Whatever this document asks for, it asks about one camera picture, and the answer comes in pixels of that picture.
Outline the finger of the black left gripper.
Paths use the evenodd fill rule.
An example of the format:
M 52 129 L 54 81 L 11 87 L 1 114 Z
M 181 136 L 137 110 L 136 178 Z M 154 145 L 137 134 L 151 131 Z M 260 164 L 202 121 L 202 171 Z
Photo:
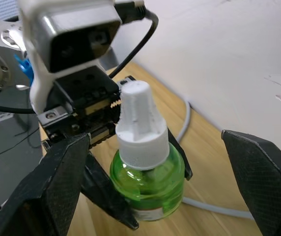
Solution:
M 136 230 L 139 223 L 125 198 L 116 190 L 107 173 L 89 152 L 85 159 L 81 193 L 116 221 Z
M 166 168 L 170 172 L 171 181 L 180 181 L 181 179 L 190 180 L 193 176 L 193 171 L 190 167 L 187 156 L 176 140 L 174 135 L 167 128 L 168 133 L 168 156 Z

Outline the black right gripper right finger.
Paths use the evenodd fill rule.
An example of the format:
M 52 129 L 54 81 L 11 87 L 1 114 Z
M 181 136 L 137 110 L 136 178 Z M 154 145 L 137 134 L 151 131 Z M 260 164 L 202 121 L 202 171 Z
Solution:
M 281 236 L 281 150 L 254 135 L 223 130 L 239 191 L 264 236 Z

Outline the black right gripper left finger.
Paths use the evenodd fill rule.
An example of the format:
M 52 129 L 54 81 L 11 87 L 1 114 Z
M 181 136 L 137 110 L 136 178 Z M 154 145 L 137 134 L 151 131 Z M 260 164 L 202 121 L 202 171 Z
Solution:
M 0 236 L 65 236 L 76 209 L 89 137 L 53 144 L 0 209 Z

